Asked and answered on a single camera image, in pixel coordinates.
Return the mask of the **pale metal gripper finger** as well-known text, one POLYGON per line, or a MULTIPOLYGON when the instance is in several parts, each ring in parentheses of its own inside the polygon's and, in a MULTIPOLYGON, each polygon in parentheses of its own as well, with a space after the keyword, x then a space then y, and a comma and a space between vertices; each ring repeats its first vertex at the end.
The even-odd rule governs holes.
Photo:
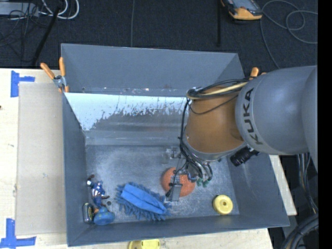
POLYGON ((162 164, 170 164, 181 156, 179 147, 168 147, 162 153, 162 164))
POLYGON ((166 193, 166 198, 169 202, 179 201, 181 193, 181 184, 170 184, 170 189, 166 193))

